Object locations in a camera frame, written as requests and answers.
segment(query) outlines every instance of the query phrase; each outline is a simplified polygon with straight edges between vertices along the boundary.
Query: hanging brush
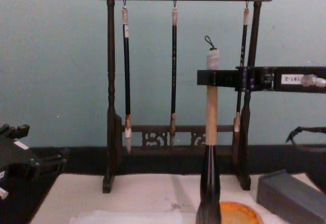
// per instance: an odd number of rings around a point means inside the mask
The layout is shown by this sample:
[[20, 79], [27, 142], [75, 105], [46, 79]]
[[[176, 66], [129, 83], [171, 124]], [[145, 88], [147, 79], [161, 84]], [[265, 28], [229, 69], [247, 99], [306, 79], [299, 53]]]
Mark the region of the hanging brush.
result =
[[[207, 69], [218, 70], [220, 67], [220, 52], [214, 47], [209, 36], [206, 36], [205, 40], [212, 46], [207, 55]], [[216, 156], [217, 107], [218, 88], [207, 86], [206, 143], [200, 179], [200, 205], [196, 214], [196, 224], [221, 224], [221, 186]]]
[[178, 9], [177, 1], [173, 1], [174, 8], [172, 10], [172, 95], [171, 95], [171, 118], [170, 118], [170, 146], [174, 145], [175, 139], [175, 98], [176, 98], [176, 82], [177, 82], [177, 22]]
[[131, 152], [131, 121], [130, 121], [130, 72], [129, 72], [129, 24], [128, 9], [126, 0], [123, 1], [122, 7], [123, 20], [123, 50], [124, 50], [124, 73], [125, 73], [125, 98], [126, 98], [126, 121], [124, 134], [126, 137], [126, 147], [128, 153]]
[[[245, 64], [245, 57], [246, 57], [246, 40], [247, 40], [247, 28], [249, 23], [249, 9], [248, 9], [249, 2], [246, 2], [246, 8], [243, 14], [243, 30], [242, 30], [242, 44], [241, 44], [241, 56], [240, 56], [240, 67], [243, 67]], [[241, 107], [241, 90], [238, 91], [237, 103], [236, 103], [236, 114], [233, 121], [234, 130], [233, 130], [233, 162], [237, 164], [238, 162], [238, 145], [240, 141], [240, 122], [241, 122], [241, 115], [240, 115], [240, 107]]]

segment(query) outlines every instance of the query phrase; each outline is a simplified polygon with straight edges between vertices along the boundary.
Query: white paper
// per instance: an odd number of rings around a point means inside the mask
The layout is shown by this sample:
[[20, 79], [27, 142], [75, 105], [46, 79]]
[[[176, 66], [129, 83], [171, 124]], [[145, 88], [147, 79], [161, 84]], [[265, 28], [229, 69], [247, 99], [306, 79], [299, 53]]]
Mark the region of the white paper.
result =
[[77, 218], [71, 218], [69, 224], [195, 224], [195, 213], [162, 212], [162, 213], [128, 213], [94, 211], [92, 214], [80, 214]]

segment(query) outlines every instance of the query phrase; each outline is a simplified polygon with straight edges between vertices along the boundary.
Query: white brush tip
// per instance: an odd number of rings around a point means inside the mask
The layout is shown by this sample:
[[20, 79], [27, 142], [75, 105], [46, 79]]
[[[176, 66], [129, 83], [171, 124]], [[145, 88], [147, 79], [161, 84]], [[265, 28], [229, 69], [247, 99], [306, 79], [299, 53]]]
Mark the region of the white brush tip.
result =
[[127, 148], [128, 154], [130, 154], [131, 153], [131, 137], [126, 138], [126, 148]]
[[124, 128], [124, 135], [126, 138], [131, 137], [131, 128]]
[[4, 200], [8, 196], [8, 192], [5, 191], [3, 188], [0, 187], [0, 198]]

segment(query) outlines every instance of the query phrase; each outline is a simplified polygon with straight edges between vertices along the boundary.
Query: black brush handle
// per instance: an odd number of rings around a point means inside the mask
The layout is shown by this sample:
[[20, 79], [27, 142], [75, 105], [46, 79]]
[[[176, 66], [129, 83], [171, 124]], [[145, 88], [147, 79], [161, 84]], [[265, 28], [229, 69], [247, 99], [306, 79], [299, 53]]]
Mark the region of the black brush handle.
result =
[[123, 25], [123, 50], [124, 50], [124, 74], [125, 74], [125, 98], [126, 115], [130, 114], [130, 71], [129, 71], [129, 38], [126, 37], [127, 24]]
[[[243, 67], [245, 64], [247, 28], [248, 28], [248, 25], [244, 24], [243, 31], [242, 31], [240, 67]], [[241, 107], [241, 91], [238, 91], [238, 98], [237, 98], [237, 103], [236, 103], [236, 111], [237, 112], [240, 112], [240, 107]]]
[[175, 113], [177, 82], [177, 26], [172, 26], [172, 96], [171, 96], [171, 113]]

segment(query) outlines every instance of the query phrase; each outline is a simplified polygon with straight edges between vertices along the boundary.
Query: stand leg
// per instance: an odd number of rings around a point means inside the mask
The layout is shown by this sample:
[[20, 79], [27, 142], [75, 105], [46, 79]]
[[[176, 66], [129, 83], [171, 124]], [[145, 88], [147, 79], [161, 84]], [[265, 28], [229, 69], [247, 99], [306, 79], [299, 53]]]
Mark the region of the stand leg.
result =
[[115, 100], [115, 34], [114, 34], [114, 0], [107, 1], [107, 77], [108, 77], [108, 110], [107, 110], [107, 162], [103, 179], [103, 193], [112, 189], [116, 173], [116, 110]]
[[[248, 66], [255, 66], [260, 8], [261, 8], [261, 2], [254, 2], [254, 17], [253, 17], [251, 37], [250, 37]], [[237, 164], [235, 165], [235, 171], [243, 190], [250, 190], [250, 185], [251, 185], [251, 179], [247, 169], [248, 132], [249, 132], [249, 123], [250, 123], [250, 99], [251, 99], [251, 92], [245, 91], [243, 108], [241, 111], [238, 161]]]

